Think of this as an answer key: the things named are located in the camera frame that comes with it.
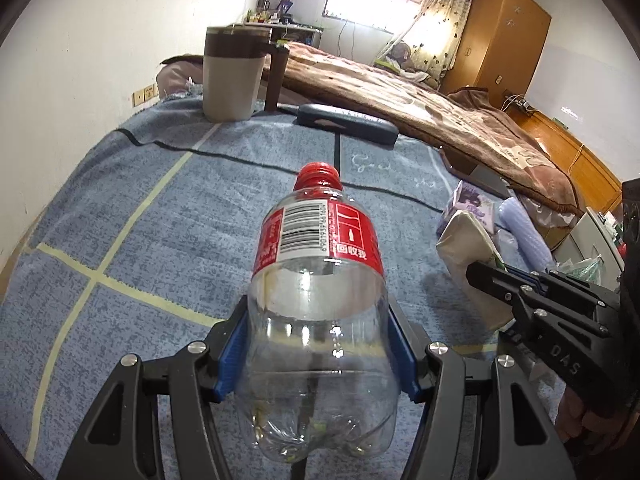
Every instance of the patterned curtain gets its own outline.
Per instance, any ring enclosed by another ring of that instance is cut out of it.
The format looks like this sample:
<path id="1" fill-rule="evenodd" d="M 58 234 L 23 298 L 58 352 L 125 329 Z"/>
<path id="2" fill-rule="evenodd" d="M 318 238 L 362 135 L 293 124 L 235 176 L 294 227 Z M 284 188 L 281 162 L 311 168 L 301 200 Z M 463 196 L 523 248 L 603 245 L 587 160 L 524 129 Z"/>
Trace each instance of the patterned curtain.
<path id="1" fill-rule="evenodd" d="M 422 0 L 420 12 L 407 30 L 396 34 L 376 56 L 386 56 L 400 41 L 411 47 L 416 70 L 437 81 L 453 66 L 471 0 Z"/>

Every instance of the silver screw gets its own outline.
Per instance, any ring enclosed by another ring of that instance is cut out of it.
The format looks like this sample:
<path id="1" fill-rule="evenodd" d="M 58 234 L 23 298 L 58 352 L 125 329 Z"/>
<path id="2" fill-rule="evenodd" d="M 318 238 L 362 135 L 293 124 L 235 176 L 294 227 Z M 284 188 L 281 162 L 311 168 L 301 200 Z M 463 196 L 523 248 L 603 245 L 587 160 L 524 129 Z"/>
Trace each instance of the silver screw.
<path id="1" fill-rule="evenodd" d="M 122 366 L 133 366 L 137 362 L 138 356 L 135 354 L 127 354 L 125 356 L 122 356 L 122 359 L 120 359 L 120 364 Z"/>
<path id="2" fill-rule="evenodd" d="M 189 343 L 189 346 L 187 346 L 187 350 L 190 354 L 202 354 L 206 348 L 207 345 L 205 345 L 203 341 L 194 341 Z"/>
<path id="3" fill-rule="evenodd" d="M 516 364 L 516 359 L 507 354 L 498 355 L 498 364 L 504 368 L 511 368 Z"/>
<path id="4" fill-rule="evenodd" d="M 443 355 L 449 351 L 449 347 L 440 341 L 436 341 L 429 345 L 429 350 L 434 354 Z"/>

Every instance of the human hand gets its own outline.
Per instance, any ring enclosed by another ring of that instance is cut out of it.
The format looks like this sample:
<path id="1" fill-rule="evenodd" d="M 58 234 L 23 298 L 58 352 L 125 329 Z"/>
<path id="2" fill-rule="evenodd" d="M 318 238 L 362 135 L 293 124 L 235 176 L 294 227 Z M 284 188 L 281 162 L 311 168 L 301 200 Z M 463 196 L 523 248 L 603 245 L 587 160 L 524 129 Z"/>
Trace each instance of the human hand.
<path id="1" fill-rule="evenodd" d="M 638 421 L 639 414 L 632 413 L 628 420 L 627 416 L 628 408 L 625 408 L 618 410 L 611 418 L 601 418 L 588 411 L 582 399 L 567 387 L 558 406 L 556 431 L 562 442 L 566 442 L 570 438 L 577 438 L 584 430 L 601 436 L 591 451 L 591 454 L 598 454 L 606 449 L 617 449 L 624 446 Z"/>

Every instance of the clear plastic bottle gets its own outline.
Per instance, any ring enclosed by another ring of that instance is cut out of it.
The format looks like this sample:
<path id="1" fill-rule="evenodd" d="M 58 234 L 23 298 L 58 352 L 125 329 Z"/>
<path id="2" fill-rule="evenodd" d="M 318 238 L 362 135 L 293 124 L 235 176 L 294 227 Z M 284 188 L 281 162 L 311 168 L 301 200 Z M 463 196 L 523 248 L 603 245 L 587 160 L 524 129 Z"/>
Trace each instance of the clear plastic bottle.
<path id="1" fill-rule="evenodd" d="M 245 440 L 285 463 L 321 447 L 384 452 L 400 393 L 385 279 L 370 220 L 333 166 L 307 164 L 266 216 L 248 308 L 235 394 Z"/>

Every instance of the brown handle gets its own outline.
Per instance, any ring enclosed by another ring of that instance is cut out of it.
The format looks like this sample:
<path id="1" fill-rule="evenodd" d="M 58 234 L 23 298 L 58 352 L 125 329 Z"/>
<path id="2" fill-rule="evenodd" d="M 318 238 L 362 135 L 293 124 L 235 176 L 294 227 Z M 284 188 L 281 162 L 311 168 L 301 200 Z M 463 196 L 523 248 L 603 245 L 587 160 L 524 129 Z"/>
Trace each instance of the brown handle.
<path id="1" fill-rule="evenodd" d="M 282 88 L 284 73 L 289 61 L 289 47 L 285 44 L 276 45 L 270 43 L 266 53 L 271 54 L 271 67 L 269 69 L 267 93 L 264 97 L 264 111 L 275 112 L 278 109 L 280 89 Z"/>

